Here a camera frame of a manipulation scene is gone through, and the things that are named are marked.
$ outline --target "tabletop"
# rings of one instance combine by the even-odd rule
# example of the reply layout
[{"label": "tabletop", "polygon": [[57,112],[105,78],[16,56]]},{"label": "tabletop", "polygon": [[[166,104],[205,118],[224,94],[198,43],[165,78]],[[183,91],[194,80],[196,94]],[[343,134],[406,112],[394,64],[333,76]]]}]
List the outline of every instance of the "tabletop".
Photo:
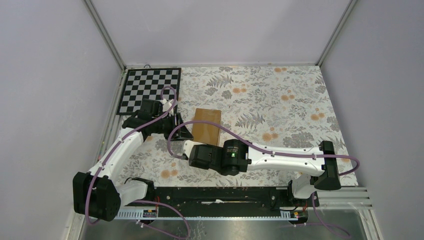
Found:
[{"label": "tabletop", "polygon": [[[221,110],[221,124],[251,142],[307,148],[329,140],[336,154],[348,154],[318,66],[183,67],[178,97],[183,121],[192,120],[196,108]],[[232,138],[221,131],[220,145]],[[181,154],[182,142],[173,142],[172,149]],[[337,159],[337,165],[339,172],[352,168],[348,159]],[[141,177],[156,187],[284,187],[301,174],[264,169],[222,176],[171,157],[166,139],[154,134],[129,158],[118,181]],[[354,173],[340,182],[358,185]]]}]

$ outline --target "orange flower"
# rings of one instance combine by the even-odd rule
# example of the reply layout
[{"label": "orange flower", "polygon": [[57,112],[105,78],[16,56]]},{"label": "orange flower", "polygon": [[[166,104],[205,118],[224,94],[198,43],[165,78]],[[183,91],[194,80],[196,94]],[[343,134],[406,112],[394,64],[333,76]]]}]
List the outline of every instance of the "orange flower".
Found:
[{"label": "orange flower", "polygon": [[269,133],[264,133],[264,134],[262,135],[262,139],[263,139],[265,142],[269,142],[269,141],[271,141],[272,136],[271,136],[271,134],[269,134]]},{"label": "orange flower", "polygon": [[161,176],[162,178],[164,178],[164,179],[167,179],[167,178],[169,178],[169,177],[170,177],[170,171],[168,171],[168,170],[163,170],[163,171],[160,173],[160,176]]},{"label": "orange flower", "polygon": [[314,120],[314,121],[318,121],[318,120],[320,119],[320,117],[319,117],[318,115],[316,115],[316,114],[312,114],[312,115],[310,116],[310,119],[312,119],[312,120]]}]

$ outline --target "floral pattern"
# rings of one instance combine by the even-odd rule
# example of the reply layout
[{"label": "floral pattern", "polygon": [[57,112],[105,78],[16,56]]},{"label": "floral pattern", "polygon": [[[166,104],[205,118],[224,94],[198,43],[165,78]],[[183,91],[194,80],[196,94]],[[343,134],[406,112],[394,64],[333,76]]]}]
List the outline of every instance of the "floral pattern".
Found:
[{"label": "floral pattern", "polygon": [[[221,110],[222,125],[251,142],[302,148],[330,140],[337,154],[348,154],[317,66],[182,68],[178,111],[187,122],[196,108]],[[222,146],[232,138],[221,131],[219,142]],[[149,136],[130,157],[119,182],[141,177],[158,187],[286,186],[302,174],[268,169],[221,176],[171,157],[166,145],[162,135]],[[173,142],[172,149],[181,153],[182,142]],[[340,172],[352,168],[348,159],[337,164]],[[340,181],[343,186],[358,185],[354,173]]]}]

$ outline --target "brown book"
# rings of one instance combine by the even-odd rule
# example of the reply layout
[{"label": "brown book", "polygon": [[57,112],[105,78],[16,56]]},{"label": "brown book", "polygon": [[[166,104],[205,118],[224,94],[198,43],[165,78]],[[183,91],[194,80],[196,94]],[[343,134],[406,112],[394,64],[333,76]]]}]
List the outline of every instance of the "brown book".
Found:
[{"label": "brown book", "polygon": [[[196,108],[193,120],[203,120],[221,124],[221,111]],[[220,129],[205,123],[194,123],[191,134],[195,142],[218,146],[220,144]]]}]

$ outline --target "glossy gray surface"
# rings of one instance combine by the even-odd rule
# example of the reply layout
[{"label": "glossy gray surface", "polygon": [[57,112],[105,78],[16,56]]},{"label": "glossy gray surface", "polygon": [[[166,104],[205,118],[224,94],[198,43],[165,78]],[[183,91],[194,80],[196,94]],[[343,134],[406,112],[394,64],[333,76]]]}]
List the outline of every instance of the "glossy gray surface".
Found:
[{"label": "glossy gray surface", "polygon": [[[309,211],[309,223],[318,220]],[[367,239],[360,216],[354,210],[326,210],[323,219],[326,223],[338,224],[347,229],[353,240]],[[323,226],[285,227],[287,221],[189,221],[191,240],[265,240],[265,239],[325,239],[339,240]],[[187,234],[183,221],[155,221],[152,226],[164,229],[178,236]],[[101,221],[95,226],[85,226],[81,233],[81,240],[171,240],[172,237],[160,232],[140,228],[131,220]]]}]

